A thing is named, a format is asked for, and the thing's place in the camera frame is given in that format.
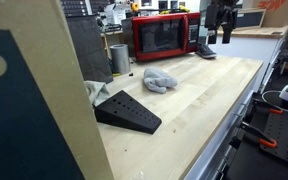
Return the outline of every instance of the microwave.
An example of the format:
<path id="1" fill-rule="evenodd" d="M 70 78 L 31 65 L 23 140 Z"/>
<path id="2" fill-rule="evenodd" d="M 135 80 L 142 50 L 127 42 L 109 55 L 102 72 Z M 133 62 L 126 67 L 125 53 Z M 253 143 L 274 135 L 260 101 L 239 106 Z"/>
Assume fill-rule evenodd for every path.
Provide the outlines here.
<path id="1" fill-rule="evenodd" d="M 176 13 L 122 20 L 130 57 L 148 61 L 197 51 L 200 13 Z"/>

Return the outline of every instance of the cardboard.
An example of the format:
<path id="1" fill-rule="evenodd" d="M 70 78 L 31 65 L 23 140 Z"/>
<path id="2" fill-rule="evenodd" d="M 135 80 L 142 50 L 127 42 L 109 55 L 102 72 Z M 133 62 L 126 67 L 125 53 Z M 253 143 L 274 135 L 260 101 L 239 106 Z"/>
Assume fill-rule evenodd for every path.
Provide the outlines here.
<path id="1" fill-rule="evenodd" d="M 34 117 L 31 116 L 32 118 L 30 118 L 30 114 L 24 110 L 26 108 L 34 110 L 34 107 L 40 107 L 40 109 L 35 109 L 36 112 L 34 114 L 43 117 L 37 112 L 42 112 L 42 110 L 45 112 L 42 115 L 52 121 L 53 129 L 57 128 L 54 133 L 59 134 L 59 139 L 64 139 L 64 144 L 69 147 L 85 179 L 113 179 L 113 173 L 106 156 L 92 106 L 88 100 L 72 40 L 59 2 L 49 0 L 0 0 L 0 33 L 6 34 L 5 36 L 0 35 L 3 40 L 0 41 L 0 82 L 3 80 L 5 83 L 10 83 L 10 86 L 5 86 L 3 83 L 0 84 L 5 88 L 13 87 L 13 90 L 18 86 L 18 92 L 23 90 L 23 92 L 27 92 L 17 93 L 16 89 L 14 91 L 0 89 L 0 92 L 6 92 L 0 93 L 3 96 L 3 98 L 0 97 L 0 102 L 4 103 L 0 103 L 0 114 L 3 114 L 4 110 L 7 111 L 12 108 L 14 111 L 11 111 L 11 115 L 14 118 L 9 118 L 8 120 L 24 127 L 19 132 L 22 133 L 22 136 L 18 138 L 22 137 L 23 141 L 28 141 L 30 139 L 25 136 L 27 129 L 23 126 L 25 123 L 31 124 L 33 127 L 45 126 L 46 124 L 34 124 L 35 121 L 30 123 Z M 27 76 L 21 77 L 20 75 L 24 72 Z M 17 101 L 16 98 L 11 96 L 13 93 L 17 93 L 17 96 L 24 98 L 25 101 L 23 102 L 27 103 L 31 100 L 32 103 L 9 106 Z M 0 117 L 4 118 L 4 120 L 8 118 L 7 114 Z M 18 129 L 19 126 L 12 125 L 11 127 L 4 126 L 3 128 L 12 130 L 10 128 Z M 53 132 L 49 131 L 50 129 L 42 129 L 42 132 Z M 27 137 L 32 137 L 30 131 L 27 131 L 27 133 Z M 7 143 L 8 140 L 6 139 L 5 141 L 5 139 L 0 138 L 0 143 L 2 142 Z M 16 152 L 23 150 L 28 152 L 30 148 L 32 151 L 34 148 L 43 148 L 25 146 L 25 144 L 23 146 L 25 147 L 24 149 L 12 146 L 13 149 L 8 147 L 5 148 L 5 151 L 13 150 Z M 21 156 L 21 154 L 16 157 L 4 155 L 5 159 L 16 159 Z M 27 172 L 25 167 L 29 163 L 31 162 L 22 161 L 16 164 L 23 169 L 11 166 L 9 168 L 23 173 L 41 175 L 40 172 Z M 53 168 L 58 170 L 62 168 L 62 165 L 58 164 L 58 167 L 54 166 Z M 48 179 L 47 174 L 42 173 L 42 175 L 44 175 L 44 178 L 40 179 Z"/>
<path id="2" fill-rule="evenodd" d="M 266 9 L 262 27 L 288 25 L 288 0 L 253 0 L 253 7 Z"/>

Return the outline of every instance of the cable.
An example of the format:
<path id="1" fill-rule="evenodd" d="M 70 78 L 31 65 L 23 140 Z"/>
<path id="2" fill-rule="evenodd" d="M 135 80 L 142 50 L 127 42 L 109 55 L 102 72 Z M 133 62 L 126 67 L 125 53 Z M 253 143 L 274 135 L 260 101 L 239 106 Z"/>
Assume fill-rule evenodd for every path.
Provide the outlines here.
<path id="1" fill-rule="evenodd" d="M 282 107 L 276 106 L 276 105 L 271 104 L 271 103 L 269 103 L 268 101 L 266 101 L 266 99 L 264 98 L 264 96 L 265 96 L 265 94 L 267 94 L 267 93 L 281 93 L 281 91 L 274 91 L 274 90 L 266 91 L 266 92 L 264 92 L 264 93 L 262 94 L 262 99 L 263 99 L 263 101 L 264 101 L 265 103 L 267 103 L 267 104 L 269 104 L 269 105 L 271 105 L 271 106 L 273 106 L 273 107 L 276 107 L 277 109 L 280 109 L 280 110 L 283 110 L 283 111 L 285 111 L 285 112 L 288 112 L 288 109 L 284 109 L 284 108 L 282 108 Z"/>

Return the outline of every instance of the black pegboard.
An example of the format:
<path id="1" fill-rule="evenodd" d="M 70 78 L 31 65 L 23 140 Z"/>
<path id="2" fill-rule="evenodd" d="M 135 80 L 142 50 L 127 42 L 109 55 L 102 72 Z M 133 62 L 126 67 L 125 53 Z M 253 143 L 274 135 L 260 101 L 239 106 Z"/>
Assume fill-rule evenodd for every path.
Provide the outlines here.
<path id="1" fill-rule="evenodd" d="M 277 141 L 276 148 L 260 145 L 261 150 L 288 162 L 288 113 L 270 113 L 264 134 Z"/>
<path id="2" fill-rule="evenodd" d="M 95 107 L 98 122 L 153 134 L 161 119 L 124 91 Z"/>

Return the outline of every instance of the gray cloth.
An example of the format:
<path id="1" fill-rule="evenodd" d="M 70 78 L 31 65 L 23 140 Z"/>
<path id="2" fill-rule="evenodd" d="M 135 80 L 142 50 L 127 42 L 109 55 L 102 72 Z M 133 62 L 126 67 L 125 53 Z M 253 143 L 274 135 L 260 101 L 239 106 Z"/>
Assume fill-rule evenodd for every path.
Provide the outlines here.
<path id="1" fill-rule="evenodd" d="M 110 98 L 110 93 L 106 88 L 106 84 L 96 81 L 84 81 L 84 85 L 91 104 L 100 105 L 106 99 Z"/>
<path id="2" fill-rule="evenodd" d="M 177 80 L 158 68 L 148 67 L 144 72 L 144 84 L 149 90 L 164 94 L 166 88 L 177 85 Z"/>

